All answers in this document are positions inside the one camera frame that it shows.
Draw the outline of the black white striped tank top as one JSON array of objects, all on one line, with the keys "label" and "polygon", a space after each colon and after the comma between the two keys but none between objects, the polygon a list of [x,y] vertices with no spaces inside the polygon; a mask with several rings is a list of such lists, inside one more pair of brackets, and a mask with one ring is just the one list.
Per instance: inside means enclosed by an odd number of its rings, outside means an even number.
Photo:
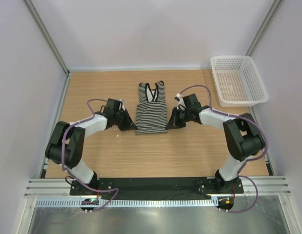
[{"label": "black white striped tank top", "polygon": [[136,135],[166,133],[167,106],[164,82],[156,82],[154,89],[149,83],[140,83],[138,94]]}]

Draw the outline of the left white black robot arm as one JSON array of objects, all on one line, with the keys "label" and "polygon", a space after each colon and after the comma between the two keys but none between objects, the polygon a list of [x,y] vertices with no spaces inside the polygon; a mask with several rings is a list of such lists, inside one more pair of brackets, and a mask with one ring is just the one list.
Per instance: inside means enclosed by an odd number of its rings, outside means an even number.
[{"label": "left white black robot arm", "polygon": [[136,130],[128,110],[121,100],[94,98],[87,101],[91,116],[75,122],[59,121],[50,136],[45,157],[61,166],[87,195],[110,193],[99,190],[97,174],[82,159],[84,140],[100,131],[117,126],[120,131]]}]

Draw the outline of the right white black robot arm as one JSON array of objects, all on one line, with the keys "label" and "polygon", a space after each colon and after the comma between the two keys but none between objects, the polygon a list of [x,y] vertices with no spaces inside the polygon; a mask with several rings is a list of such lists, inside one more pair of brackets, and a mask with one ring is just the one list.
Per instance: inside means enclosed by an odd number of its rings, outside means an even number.
[{"label": "right white black robot arm", "polygon": [[211,106],[201,106],[195,94],[175,97],[178,102],[173,108],[166,129],[184,128],[187,122],[209,125],[223,130],[229,151],[224,165],[215,173],[216,191],[226,193],[239,178],[239,173],[247,161],[252,160],[266,143],[251,114],[232,115],[220,112]]}]

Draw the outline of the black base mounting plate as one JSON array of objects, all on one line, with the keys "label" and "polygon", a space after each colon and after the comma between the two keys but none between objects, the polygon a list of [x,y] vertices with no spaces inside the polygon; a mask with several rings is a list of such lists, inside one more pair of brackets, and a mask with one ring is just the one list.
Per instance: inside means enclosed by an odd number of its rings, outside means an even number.
[{"label": "black base mounting plate", "polygon": [[146,199],[148,196],[243,194],[242,181],[219,182],[213,177],[164,178],[98,178],[87,184],[96,190],[119,189],[119,196],[128,199]]}]

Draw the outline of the white plastic basket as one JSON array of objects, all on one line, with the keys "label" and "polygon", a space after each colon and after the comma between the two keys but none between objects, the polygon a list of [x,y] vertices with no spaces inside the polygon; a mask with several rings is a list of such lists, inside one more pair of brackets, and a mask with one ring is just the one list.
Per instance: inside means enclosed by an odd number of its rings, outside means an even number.
[{"label": "white plastic basket", "polygon": [[250,56],[214,56],[212,74],[222,107],[252,107],[268,101],[268,94]]}]

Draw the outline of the aluminium front rail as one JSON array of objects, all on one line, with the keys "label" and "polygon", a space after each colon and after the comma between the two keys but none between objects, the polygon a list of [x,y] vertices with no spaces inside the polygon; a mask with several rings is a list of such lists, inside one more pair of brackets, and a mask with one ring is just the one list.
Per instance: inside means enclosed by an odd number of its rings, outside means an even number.
[{"label": "aluminium front rail", "polygon": [[[284,176],[251,176],[250,182],[242,178],[246,195],[254,195],[257,186],[259,195],[291,195]],[[70,185],[63,178],[30,179],[25,190],[25,197],[65,197],[69,196]]]}]

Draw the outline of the left aluminium frame post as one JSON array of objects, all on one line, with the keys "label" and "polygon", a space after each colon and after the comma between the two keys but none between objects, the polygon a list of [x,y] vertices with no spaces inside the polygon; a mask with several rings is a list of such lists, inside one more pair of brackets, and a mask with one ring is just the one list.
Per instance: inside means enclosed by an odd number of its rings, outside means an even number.
[{"label": "left aluminium frame post", "polygon": [[67,68],[62,56],[60,55],[55,43],[53,42],[46,26],[43,23],[36,7],[34,6],[31,0],[24,0],[24,5],[28,9],[29,13],[31,14],[34,22],[36,23],[38,29],[40,30],[43,38],[45,39],[47,45],[49,46],[51,52],[53,53],[55,59],[57,60],[58,64],[60,65],[61,69],[64,71],[65,75],[68,76],[70,74],[69,69]]}]

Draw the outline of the aluminium frame post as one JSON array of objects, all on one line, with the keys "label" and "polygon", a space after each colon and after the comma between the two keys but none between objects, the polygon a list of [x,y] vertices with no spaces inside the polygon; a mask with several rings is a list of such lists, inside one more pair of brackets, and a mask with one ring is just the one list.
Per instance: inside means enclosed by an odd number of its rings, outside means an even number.
[{"label": "aluminium frame post", "polygon": [[57,60],[58,64],[60,65],[61,69],[64,71],[65,75],[68,76],[70,74],[69,69],[67,68],[62,56],[60,55],[55,43],[53,42],[46,26],[43,23],[36,7],[34,6],[31,0],[24,0],[24,5],[28,9],[29,13],[31,14],[34,22],[36,23],[38,29],[40,30],[43,38],[45,39],[47,45],[49,46],[51,52],[53,53],[55,59]]},{"label": "aluminium frame post", "polygon": [[268,30],[270,24],[272,23],[274,17],[278,13],[280,7],[282,6],[284,0],[274,0],[266,13],[259,29],[257,30],[252,42],[250,43],[245,55],[252,56],[255,49],[258,47],[260,41],[263,39],[266,31]]}]

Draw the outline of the right aluminium frame post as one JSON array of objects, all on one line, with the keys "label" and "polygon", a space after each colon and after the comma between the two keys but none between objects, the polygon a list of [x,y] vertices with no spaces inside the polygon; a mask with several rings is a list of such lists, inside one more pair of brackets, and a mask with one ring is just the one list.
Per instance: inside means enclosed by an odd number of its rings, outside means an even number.
[{"label": "right aluminium frame post", "polygon": [[263,39],[266,31],[268,30],[270,24],[272,23],[274,17],[278,13],[280,7],[282,6],[284,0],[274,0],[266,13],[259,29],[257,30],[252,42],[250,43],[245,55],[252,56],[255,49],[258,47],[260,41]]}]

